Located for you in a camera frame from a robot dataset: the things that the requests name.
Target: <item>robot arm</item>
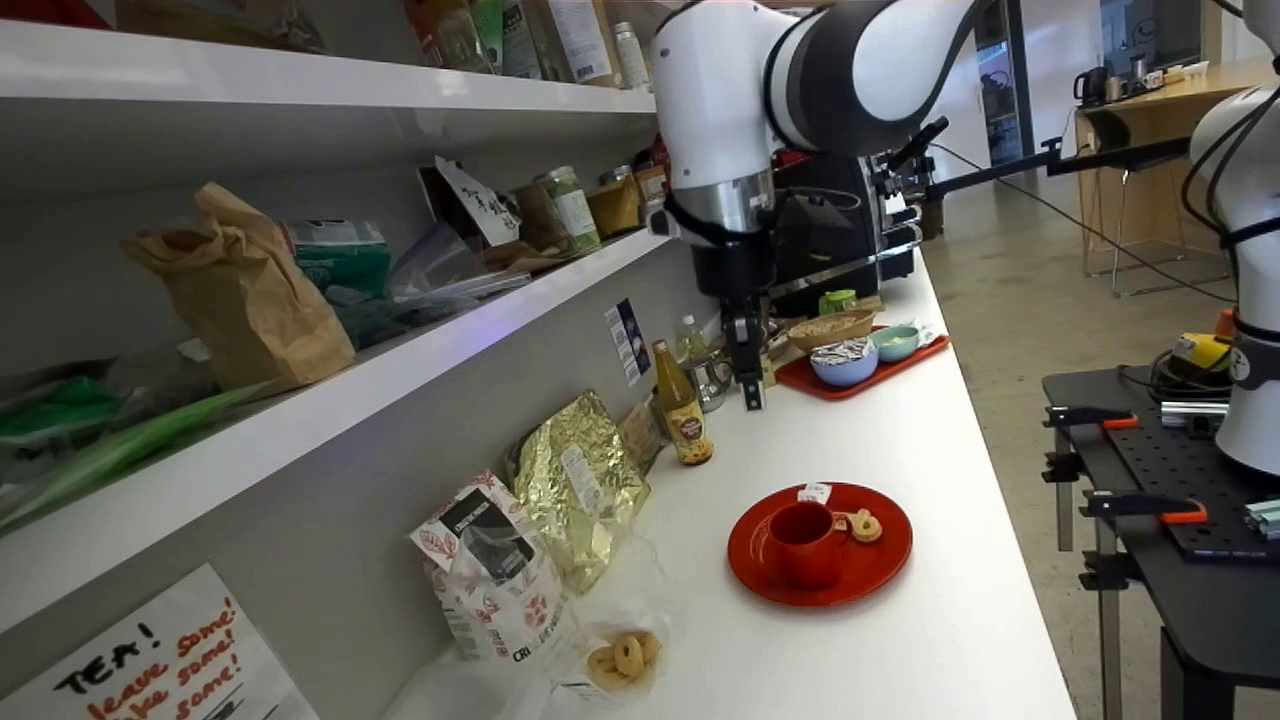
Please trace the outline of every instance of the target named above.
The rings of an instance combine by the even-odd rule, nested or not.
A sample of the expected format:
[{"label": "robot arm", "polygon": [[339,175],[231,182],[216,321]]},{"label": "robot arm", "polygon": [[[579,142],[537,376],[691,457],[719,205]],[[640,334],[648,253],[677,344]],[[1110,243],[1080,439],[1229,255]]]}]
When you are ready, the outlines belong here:
[{"label": "robot arm", "polygon": [[849,162],[910,142],[930,117],[976,0],[837,0],[785,15],[756,0],[691,0],[658,34],[669,207],[719,301],[748,410],[759,410],[759,301],[772,280],[772,153]]}]

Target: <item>handwritten sign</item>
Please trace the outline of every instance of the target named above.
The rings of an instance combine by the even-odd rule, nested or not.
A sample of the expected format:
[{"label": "handwritten sign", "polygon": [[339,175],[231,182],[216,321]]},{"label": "handwritten sign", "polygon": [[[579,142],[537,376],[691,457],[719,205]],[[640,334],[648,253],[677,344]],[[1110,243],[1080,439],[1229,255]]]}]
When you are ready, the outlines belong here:
[{"label": "handwritten sign", "polygon": [[211,569],[198,569],[0,706],[5,720],[315,720]]}]

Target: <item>floor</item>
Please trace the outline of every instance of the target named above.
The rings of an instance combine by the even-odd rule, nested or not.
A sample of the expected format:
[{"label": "floor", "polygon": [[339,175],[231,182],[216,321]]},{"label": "floor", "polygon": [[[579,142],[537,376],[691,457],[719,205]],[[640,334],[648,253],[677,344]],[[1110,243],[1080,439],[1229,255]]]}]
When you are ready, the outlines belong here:
[{"label": "floor", "polygon": [[[1080,550],[1094,524],[1077,522],[1077,552],[1056,552],[1056,504],[1041,479],[1054,436],[1041,427],[1041,376],[1077,368],[1149,366],[1184,328],[1209,328],[1231,284],[1211,255],[1161,265],[1190,280],[1123,269],[1100,253],[1084,271],[1074,183],[1021,182],[1008,188],[958,194],[945,205],[945,236],[926,248],[971,405],[982,411],[1024,560],[1061,652],[1080,720],[1100,720],[1096,598],[1080,591]],[[1123,720],[1161,715],[1155,614],[1139,589],[1121,598],[1123,630]],[[1280,715],[1280,691],[1236,691],[1239,720]]]}]

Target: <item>gold foil package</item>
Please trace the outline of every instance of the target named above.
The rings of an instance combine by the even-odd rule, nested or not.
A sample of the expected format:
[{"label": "gold foil package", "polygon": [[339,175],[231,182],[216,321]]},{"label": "gold foil package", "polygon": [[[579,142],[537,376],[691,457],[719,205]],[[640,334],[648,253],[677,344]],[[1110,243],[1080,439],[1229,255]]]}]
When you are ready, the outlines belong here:
[{"label": "gold foil package", "polygon": [[588,591],[648,501],[596,395],[548,416],[519,450],[518,504],[571,591]]}]

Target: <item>small bowl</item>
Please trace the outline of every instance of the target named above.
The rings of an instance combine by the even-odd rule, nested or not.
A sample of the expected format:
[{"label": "small bowl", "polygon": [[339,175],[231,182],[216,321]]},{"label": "small bowl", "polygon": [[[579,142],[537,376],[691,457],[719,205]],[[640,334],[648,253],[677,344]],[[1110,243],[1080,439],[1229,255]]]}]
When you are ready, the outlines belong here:
[{"label": "small bowl", "polygon": [[807,368],[837,389],[862,385],[880,368],[874,342],[820,344],[807,358]]},{"label": "small bowl", "polygon": [[926,334],[918,325],[890,325],[874,334],[885,366],[910,359],[919,349]]}]

